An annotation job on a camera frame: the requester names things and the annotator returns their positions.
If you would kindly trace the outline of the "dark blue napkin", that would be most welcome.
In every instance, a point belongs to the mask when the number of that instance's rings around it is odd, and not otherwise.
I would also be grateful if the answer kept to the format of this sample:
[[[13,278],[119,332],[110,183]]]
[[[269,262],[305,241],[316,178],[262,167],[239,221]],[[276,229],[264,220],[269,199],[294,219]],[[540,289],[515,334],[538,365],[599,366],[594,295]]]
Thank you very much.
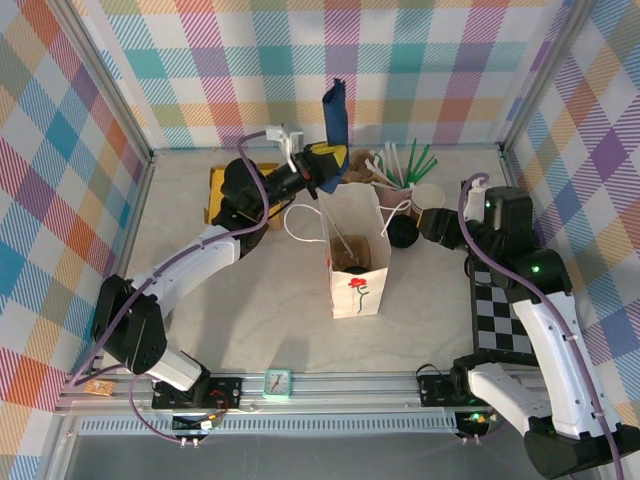
[[[327,144],[340,157],[337,173],[321,186],[322,191],[332,194],[349,167],[346,83],[334,78],[332,87],[322,97],[322,104]]]

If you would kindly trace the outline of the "thin white stirrer stick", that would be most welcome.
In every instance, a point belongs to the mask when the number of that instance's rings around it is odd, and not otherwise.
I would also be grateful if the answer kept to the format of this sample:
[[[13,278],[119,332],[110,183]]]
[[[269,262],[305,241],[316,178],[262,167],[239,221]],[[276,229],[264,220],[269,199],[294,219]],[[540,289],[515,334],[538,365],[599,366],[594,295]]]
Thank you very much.
[[[359,243],[362,237],[353,234],[344,234],[337,231],[331,238],[331,255],[337,268],[357,265],[359,262]]]

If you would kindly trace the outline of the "white flower-print paper bag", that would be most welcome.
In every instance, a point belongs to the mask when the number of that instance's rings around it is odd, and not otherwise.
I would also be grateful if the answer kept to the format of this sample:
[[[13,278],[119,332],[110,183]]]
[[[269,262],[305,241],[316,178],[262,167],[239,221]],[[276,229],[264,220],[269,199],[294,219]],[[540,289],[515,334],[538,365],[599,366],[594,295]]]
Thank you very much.
[[[386,227],[397,214],[397,208],[390,213],[382,213],[374,188],[362,183],[341,184],[332,194],[321,192],[318,194],[318,206],[307,208],[320,217],[321,237],[306,239],[290,230],[288,216],[293,207],[285,211],[283,227],[290,237],[299,242],[324,245],[333,317],[341,319],[377,314],[391,260]],[[367,239],[371,252],[371,267],[367,273],[352,275],[333,269],[330,241],[337,231]]]

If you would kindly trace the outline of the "stack of brown paper cups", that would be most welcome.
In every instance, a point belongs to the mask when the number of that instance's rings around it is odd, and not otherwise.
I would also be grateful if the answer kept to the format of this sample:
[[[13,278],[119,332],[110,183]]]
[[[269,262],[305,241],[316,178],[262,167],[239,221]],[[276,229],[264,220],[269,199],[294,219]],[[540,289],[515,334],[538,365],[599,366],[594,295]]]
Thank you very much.
[[[446,196],[438,186],[417,185],[411,193],[410,216],[418,222],[426,210],[442,208],[445,201]]]

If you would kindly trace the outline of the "stack of black cup lids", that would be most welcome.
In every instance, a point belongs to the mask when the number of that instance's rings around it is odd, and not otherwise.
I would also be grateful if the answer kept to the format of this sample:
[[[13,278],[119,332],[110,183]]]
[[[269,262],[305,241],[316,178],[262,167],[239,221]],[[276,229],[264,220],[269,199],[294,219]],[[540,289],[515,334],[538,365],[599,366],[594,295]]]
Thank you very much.
[[[393,216],[386,233],[392,247],[406,249],[411,247],[419,238],[419,230],[416,221],[408,215]]]

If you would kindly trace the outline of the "pink straw holder cup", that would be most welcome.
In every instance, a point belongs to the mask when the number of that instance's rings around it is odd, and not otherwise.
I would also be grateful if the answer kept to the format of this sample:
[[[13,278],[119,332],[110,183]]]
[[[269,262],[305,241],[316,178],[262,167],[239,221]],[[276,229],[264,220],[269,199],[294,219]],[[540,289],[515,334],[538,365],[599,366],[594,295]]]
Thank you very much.
[[[396,189],[390,185],[373,182],[382,213],[390,213],[397,208],[398,214],[404,214],[411,204],[411,189]]]

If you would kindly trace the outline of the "black grey checkerboard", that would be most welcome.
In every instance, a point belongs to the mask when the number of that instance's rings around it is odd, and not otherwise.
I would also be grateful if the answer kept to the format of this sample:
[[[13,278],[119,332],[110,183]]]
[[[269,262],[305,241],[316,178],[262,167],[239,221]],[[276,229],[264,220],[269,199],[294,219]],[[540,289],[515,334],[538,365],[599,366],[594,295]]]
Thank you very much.
[[[468,256],[464,271],[470,282],[474,351],[533,364],[536,358],[526,330],[507,302],[504,290],[491,280],[489,268]]]

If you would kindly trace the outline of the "small controller circuit board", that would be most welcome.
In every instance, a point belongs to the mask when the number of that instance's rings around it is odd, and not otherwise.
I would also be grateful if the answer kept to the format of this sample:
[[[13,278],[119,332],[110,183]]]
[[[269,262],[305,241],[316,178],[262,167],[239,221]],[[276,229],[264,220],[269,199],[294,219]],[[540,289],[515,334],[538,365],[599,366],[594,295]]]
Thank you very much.
[[[458,430],[469,435],[486,435],[499,423],[499,414],[495,411],[457,412],[455,417]]]
[[[172,429],[178,430],[197,430],[201,432],[210,432],[221,426],[225,414],[220,412],[207,413],[205,415],[173,415]]]

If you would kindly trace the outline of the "small teal clock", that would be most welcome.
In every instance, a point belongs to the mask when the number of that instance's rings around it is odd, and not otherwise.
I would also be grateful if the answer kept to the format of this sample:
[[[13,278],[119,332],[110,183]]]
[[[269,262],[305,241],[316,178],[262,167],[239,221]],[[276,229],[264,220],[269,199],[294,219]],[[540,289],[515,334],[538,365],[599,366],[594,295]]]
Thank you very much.
[[[288,369],[268,369],[264,374],[262,395],[265,399],[288,400],[292,393],[292,373]]]

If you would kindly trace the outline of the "aluminium frame post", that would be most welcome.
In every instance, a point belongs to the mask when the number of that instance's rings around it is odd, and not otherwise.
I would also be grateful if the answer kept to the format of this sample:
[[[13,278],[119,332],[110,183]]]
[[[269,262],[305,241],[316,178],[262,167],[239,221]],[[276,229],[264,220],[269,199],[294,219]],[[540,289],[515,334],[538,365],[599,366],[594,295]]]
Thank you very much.
[[[499,137],[498,145],[503,154],[514,148],[532,121],[534,111],[555,79],[597,0],[558,0],[557,3],[552,22],[536,31],[541,40],[534,43],[535,57],[514,97],[504,132]]]
[[[114,77],[111,75],[81,16],[76,11],[72,0],[45,1],[62,29],[69,36],[85,68],[100,92],[104,95],[114,116],[121,123],[122,129],[134,146],[134,149],[147,163],[152,163],[153,149],[125,101],[125,97],[119,90]]]

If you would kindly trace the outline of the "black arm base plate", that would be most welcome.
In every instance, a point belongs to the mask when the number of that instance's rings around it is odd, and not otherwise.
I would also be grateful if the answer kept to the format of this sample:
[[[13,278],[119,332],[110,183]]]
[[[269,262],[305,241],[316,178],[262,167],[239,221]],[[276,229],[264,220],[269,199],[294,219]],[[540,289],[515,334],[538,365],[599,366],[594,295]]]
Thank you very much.
[[[241,390],[240,377],[210,377],[187,391],[179,390],[167,382],[158,381],[153,385],[152,408],[155,410],[238,409]]]
[[[448,375],[421,374],[418,389],[422,407],[489,407],[480,398],[457,393]]]

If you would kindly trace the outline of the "aluminium table front rail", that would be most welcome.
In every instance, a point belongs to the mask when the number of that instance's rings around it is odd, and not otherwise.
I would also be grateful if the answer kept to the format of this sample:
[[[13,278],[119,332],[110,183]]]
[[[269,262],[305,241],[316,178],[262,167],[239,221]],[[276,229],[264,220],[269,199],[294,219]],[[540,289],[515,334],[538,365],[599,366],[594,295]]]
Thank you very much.
[[[287,413],[384,413],[420,408],[448,408],[459,411],[488,411],[497,409],[495,404],[480,407],[422,407],[419,397],[418,376],[437,374],[425,368],[418,374],[409,372],[391,373],[293,373],[292,393],[288,400],[274,401],[262,395],[262,373],[216,373],[212,377],[240,377],[242,379],[241,400],[233,413],[287,414]],[[153,385],[156,381],[143,377],[138,381],[122,369],[100,378],[113,381],[115,388],[110,397],[92,395],[84,391],[85,384],[64,386],[55,407],[58,414],[72,412],[94,412],[116,414],[131,407],[142,413],[152,408]],[[157,410],[187,413],[191,409]]]

